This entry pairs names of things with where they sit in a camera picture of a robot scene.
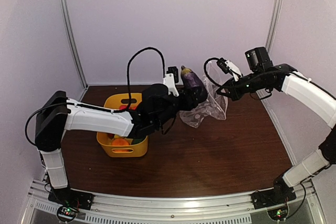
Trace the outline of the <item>clear zip top bag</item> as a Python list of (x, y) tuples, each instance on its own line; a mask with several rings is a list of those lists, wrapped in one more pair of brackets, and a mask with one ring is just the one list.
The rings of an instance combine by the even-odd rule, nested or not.
[(207, 116), (211, 116), (216, 120), (226, 120), (228, 107), (228, 99), (216, 94), (216, 85), (210, 82), (205, 76), (200, 79), (207, 89), (207, 100), (200, 103), (191, 111), (180, 112), (182, 122), (193, 128), (198, 128)]

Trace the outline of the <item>purple toy eggplant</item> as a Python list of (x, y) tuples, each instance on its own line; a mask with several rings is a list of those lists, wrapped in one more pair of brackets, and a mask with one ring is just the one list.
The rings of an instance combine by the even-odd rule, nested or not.
[(181, 66), (181, 78), (186, 89), (206, 89), (203, 81), (198, 77), (198, 75), (190, 68)]

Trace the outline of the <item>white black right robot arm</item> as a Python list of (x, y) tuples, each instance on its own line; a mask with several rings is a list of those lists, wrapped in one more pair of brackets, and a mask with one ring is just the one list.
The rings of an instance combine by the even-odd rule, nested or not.
[(238, 79), (231, 78), (219, 85), (216, 92), (237, 101), (244, 94), (261, 89), (277, 90), (295, 98), (322, 118), (331, 129), (317, 150), (275, 179), (269, 199), (279, 204), (289, 196), (294, 186), (335, 164), (335, 97), (288, 64), (273, 66)]

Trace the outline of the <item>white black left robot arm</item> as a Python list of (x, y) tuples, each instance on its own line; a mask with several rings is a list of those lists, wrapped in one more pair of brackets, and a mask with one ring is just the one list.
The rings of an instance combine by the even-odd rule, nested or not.
[(78, 102), (57, 91), (32, 116), (36, 118), (35, 139), (45, 162), (54, 194), (64, 205), (71, 205), (76, 197), (70, 189), (61, 152), (66, 131), (84, 130), (111, 133), (127, 138), (146, 137), (163, 129), (163, 125), (180, 111), (190, 111), (208, 97), (205, 87), (181, 87), (172, 94), (164, 84), (153, 84), (141, 93), (135, 110), (113, 110)]

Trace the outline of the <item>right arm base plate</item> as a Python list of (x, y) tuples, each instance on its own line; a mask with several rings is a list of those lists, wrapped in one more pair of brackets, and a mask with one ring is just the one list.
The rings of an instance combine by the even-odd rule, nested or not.
[(276, 205), (285, 204), (286, 202), (295, 200), (297, 198), (294, 192), (290, 191), (285, 195), (278, 195), (274, 189), (264, 191), (257, 190), (250, 196), (254, 205), (254, 209), (269, 208)]

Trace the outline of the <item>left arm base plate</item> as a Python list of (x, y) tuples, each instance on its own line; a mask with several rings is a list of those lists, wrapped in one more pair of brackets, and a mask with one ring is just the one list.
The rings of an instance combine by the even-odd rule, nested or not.
[(90, 210), (94, 195), (82, 191), (73, 190), (70, 187), (62, 189), (51, 188), (48, 200), (66, 207)]

